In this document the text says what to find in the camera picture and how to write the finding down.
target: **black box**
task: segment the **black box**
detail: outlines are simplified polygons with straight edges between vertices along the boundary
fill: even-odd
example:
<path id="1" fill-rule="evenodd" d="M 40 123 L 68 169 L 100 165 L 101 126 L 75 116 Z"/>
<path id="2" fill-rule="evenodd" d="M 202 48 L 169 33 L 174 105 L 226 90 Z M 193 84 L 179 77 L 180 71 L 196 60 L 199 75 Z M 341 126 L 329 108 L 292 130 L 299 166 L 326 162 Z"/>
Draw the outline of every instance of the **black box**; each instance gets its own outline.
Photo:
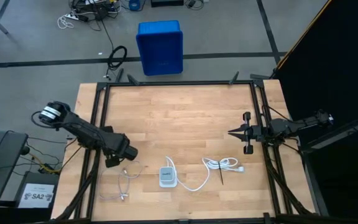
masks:
<path id="1" fill-rule="evenodd" d="M 152 7 L 159 6 L 182 6 L 184 0 L 151 0 Z"/>

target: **gray floor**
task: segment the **gray floor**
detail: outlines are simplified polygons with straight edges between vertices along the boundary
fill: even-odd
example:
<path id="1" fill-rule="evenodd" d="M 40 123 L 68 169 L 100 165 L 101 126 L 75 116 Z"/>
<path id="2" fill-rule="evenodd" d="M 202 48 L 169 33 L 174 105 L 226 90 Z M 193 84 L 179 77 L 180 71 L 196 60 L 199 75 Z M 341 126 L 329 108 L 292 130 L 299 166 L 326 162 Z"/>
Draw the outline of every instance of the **gray floor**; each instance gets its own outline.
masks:
<path id="1" fill-rule="evenodd" d="M 279 51 L 290 49 L 325 1 L 263 0 Z M 67 1 L 10 0 L 1 19 L 10 34 L 0 32 L 0 62 L 106 58 L 111 46 L 104 31 L 93 31 L 88 24 L 75 21 L 74 29 L 57 27 L 57 18 L 67 12 Z M 138 23 L 171 19 L 180 21 L 184 54 L 272 51 L 256 0 L 210 0 L 200 11 L 186 7 L 151 8 L 147 1 L 142 12 L 123 10 L 117 19 L 107 19 L 105 23 L 114 43 L 126 46 L 128 56 L 136 57 L 139 56 L 135 42 Z M 270 75 L 274 67 L 273 57 L 192 59 L 184 60 L 181 75 L 146 77 L 140 62 L 123 64 L 126 73 L 150 82 L 228 80 L 236 71 L 240 71 L 240 79 L 249 79 L 250 73 Z M 103 82 L 105 71 L 103 63 L 0 68 L 0 130 L 64 140 L 67 132 L 38 128 L 30 122 L 29 116 L 52 100 L 74 106 L 79 84 Z M 32 140 L 30 144 L 45 153 L 63 157 L 64 145 Z M 42 159 L 55 162 L 51 157 Z M 29 169 L 30 166 L 19 166 L 15 171 L 23 174 Z M 2 200 L 14 198 L 21 179 L 19 175 L 12 175 Z"/>

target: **wooden tabletop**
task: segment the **wooden tabletop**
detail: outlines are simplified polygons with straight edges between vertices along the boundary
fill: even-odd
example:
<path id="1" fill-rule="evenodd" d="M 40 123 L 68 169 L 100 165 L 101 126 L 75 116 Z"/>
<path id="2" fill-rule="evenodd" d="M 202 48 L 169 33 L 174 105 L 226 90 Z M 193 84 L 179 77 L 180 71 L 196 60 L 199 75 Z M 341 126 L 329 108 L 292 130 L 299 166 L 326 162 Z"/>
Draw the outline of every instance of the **wooden tabletop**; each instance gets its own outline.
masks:
<path id="1" fill-rule="evenodd" d="M 90 120 L 96 84 L 81 84 L 75 113 Z M 287 106 L 278 80 L 265 81 L 268 103 L 288 116 Z M 99 124 L 101 103 L 96 124 Z M 111 88 L 106 126 L 113 126 L 117 133 L 125 133 L 131 145 L 139 150 L 136 158 L 143 172 L 132 179 L 128 197 L 102 200 L 119 192 L 117 174 L 129 161 L 106 170 L 100 179 L 95 195 L 94 221 L 108 220 L 167 220 L 205 218 L 255 218 L 264 212 L 274 216 L 269 191 L 262 146 L 253 142 L 254 154 L 244 155 L 244 143 L 229 136 L 227 131 L 238 128 L 242 114 L 251 112 L 251 124 L 256 124 L 249 85 L 203 86 L 127 86 Z M 279 115 L 271 111 L 273 118 Z M 294 140 L 287 142 L 296 147 Z M 77 149 L 67 149 L 67 160 Z M 299 155 L 286 146 L 280 146 L 287 184 L 300 202 L 314 211 L 310 190 Z M 52 218 L 59 216 L 70 203 L 78 189 L 84 151 L 79 152 L 64 168 L 57 189 Z M 190 188 L 200 186 L 207 170 L 201 158 L 221 160 L 235 157 L 245 167 L 244 173 L 223 172 L 224 185 L 217 170 L 212 170 L 206 185 L 197 192 L 190 192 L 178 184 L 163 189 L 158 184 L 158 171 L 166 166 L 165 156 L 170 156 L 178 171 L 178 178 Z M 101 157 L 99 173 L 105 170 Z M 139 166 L 128 169 L 130 175 Z M 121 179 L 123 188 L 125 179 Z M 282 194 L 277 186 L 282 210 Z M 87 200 L 84 201 L 83 214 Z"/>

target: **blue crate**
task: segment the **blue crate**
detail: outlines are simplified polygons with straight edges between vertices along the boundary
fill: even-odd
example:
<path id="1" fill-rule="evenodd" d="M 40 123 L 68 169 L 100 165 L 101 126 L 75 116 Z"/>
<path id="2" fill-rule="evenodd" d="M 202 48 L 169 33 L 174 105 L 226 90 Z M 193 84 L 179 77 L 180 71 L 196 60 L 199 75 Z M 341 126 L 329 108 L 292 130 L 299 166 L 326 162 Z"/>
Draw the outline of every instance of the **blue crate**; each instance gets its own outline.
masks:
<path id="1" fill-rule="evenodd" d="M 142 22 L 136 42 L 145 75 L 183 71 L 183 33 L 178 21 Z"/>

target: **label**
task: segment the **label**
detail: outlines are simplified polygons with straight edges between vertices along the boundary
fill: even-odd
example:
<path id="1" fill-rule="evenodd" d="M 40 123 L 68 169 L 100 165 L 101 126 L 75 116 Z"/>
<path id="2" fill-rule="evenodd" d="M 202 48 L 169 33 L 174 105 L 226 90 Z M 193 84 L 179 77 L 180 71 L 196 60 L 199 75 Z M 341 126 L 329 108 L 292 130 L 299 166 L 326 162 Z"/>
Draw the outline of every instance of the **label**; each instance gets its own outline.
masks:
<path id="1" fill-rule="evenodd" d="M 48 208 L 54 187 L 50 184 L 26 184 L 19 208 Z"/>
<path id="2" fill-rule="evenodd" d="M 54 114 L 57 115 L 57 116 L 60 116 L 60 115 L 61 115 L 59 111 L 57 111 L 57 110 L 55 110 L 55 109 L 53 109 L 53 108 L 51 108 L 51 107 L 49 107 L 49 106 L 46 106 L 46 107 L 44 108 L 44 110 L 49 111 L 49 112 L 51 112 L 51 113 L 54 113 Z"/>
<path id="3" fill-rule="evenodd" d="M 46 112 L 46 111 L 42 111 L 41 114 L 49 117 L 50 119 L 55 119 L 56 118 L 55 115 L 53 115 L 53 114 L 51 114 L 49 112 Z"/>

